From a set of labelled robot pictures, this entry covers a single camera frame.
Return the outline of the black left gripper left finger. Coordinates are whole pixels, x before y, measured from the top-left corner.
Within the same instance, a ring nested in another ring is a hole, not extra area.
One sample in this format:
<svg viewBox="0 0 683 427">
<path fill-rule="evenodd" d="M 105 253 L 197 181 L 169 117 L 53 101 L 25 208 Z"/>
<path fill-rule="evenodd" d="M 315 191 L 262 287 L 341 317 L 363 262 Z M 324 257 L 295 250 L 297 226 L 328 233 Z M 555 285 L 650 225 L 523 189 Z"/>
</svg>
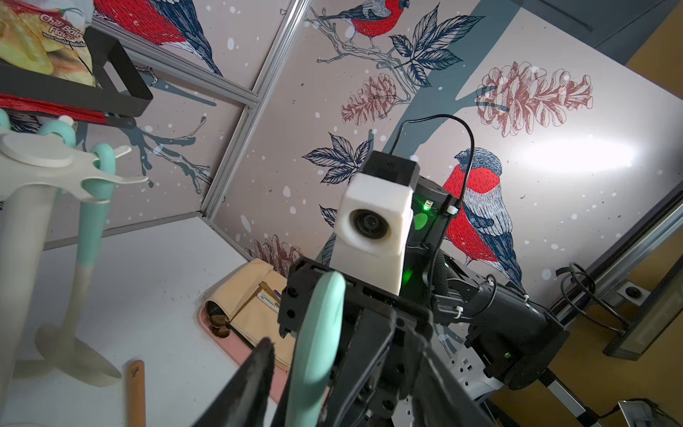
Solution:
<svg viewBox="0 0 683 427">
<path fill-rule="evenodd" d="M 273 343 L 263 338 L 194 426 L 263 426 L 274 369 Z"/>
</svg>

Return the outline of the cream utensil rack stand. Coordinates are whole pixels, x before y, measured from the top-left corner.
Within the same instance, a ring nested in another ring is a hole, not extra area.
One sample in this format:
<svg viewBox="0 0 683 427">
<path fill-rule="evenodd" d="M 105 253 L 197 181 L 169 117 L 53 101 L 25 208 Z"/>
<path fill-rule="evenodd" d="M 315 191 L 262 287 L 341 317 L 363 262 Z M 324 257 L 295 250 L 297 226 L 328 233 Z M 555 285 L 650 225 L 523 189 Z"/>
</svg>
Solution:
<svg viewBox="0 0 683 427">
<path fill-rule="evenodd" d="M 51 368 L 43 357 L 20 360 L 18 350 L 28 318 L 53 205 L 69 193 L 80 203 L 98 203 L 85 191 L 86 180 L 118 185 L 142 183 L 116 174 L 116 161 L 130 147 L 98 144 L 92 151 L 71 149 L 56 135 L 16 133 L 1 126 L 1 393 L 12 379 L 40 377 Z"/>
</svg>

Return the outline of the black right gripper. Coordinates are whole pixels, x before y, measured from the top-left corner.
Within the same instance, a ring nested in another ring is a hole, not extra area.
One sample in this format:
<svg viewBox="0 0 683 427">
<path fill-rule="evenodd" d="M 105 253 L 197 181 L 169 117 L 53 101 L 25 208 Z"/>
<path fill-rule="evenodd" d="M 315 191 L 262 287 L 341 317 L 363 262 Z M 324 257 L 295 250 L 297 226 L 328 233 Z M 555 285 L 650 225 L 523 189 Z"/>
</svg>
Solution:
<svg viewBox="0 0 683 427">
<path fill-rule="evenodd" d="M 293 336 L 295 345 L 313 290 L 327 272 L 335 270 L 305 257 L 290 269 L 279 325 L 281 336 Z M 315 426 L 391 426 L 400 402 L 412 403 L 417 358 L 432 337 L 432 314 L 405 298 L 341 275 L 346 282 L 341 336 Z M 289 378 L 281 409 L 284 421 Z"/>
</svg>

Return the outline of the wood handle cream skimmer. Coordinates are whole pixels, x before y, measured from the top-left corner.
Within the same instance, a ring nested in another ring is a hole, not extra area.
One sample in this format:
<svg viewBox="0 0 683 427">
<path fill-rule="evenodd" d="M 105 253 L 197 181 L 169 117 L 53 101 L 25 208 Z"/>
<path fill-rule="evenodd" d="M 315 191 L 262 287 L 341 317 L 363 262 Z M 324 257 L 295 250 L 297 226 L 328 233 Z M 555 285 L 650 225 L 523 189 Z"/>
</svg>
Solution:
<svg viewBox="0 0 683 427">
<path fill-rule="evenodd" d="M 126 370 L 127 425 L 146 427 L 145 364 L 135 360 Z"/>
</svg>

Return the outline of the mint handle cream skimmer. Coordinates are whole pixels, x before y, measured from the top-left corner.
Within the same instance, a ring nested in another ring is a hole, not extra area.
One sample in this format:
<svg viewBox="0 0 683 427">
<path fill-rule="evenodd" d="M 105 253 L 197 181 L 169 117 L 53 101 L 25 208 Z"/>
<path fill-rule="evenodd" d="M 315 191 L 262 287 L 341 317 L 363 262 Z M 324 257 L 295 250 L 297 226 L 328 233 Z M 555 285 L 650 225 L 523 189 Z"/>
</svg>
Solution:
<svg viewBox="0 0 683 427">
<path fill-rule="evenodd" d="M 60 116 L 57 119 L 46 121 L 37 131 L 38 135 L 56 135 L 71 149 L 76 148 L 76 131 L 73 128 L 74 120 L 69 116 Z"/>
</svg>

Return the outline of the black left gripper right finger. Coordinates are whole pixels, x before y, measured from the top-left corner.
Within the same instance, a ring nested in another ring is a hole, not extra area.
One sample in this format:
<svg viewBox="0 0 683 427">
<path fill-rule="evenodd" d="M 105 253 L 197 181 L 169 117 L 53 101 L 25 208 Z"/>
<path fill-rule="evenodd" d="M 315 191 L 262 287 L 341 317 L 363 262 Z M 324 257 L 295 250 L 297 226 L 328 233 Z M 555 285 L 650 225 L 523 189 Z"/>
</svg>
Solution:
<svg viewBox="0 0 683 427">
<path fill-rule="evenodd" d="M 413 426 L 494 426 L 428 344 L 419 352 L 410 396 Z"/>
</svg>

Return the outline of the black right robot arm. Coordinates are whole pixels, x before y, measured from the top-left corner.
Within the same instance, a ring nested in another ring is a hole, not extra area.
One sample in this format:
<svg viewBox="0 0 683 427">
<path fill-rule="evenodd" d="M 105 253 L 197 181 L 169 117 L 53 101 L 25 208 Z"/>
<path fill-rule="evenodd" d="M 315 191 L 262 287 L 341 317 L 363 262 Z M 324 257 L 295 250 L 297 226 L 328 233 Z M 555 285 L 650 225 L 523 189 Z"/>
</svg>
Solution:
<svg viewBox="0 0 683 427">
<path fill-rule="evenodd" d="M 549 313 L 439 249 L 455 198 L 426 179 L 358 174 L 335 221 L 328 264 L 291 266 L 279 309 L 297 350 L 287 421 L 389 425 L 408 399 L 419 426 L 484 426 L 476 400 L 496 380 L 535 382 L 567 340 Z"/>
</svg>

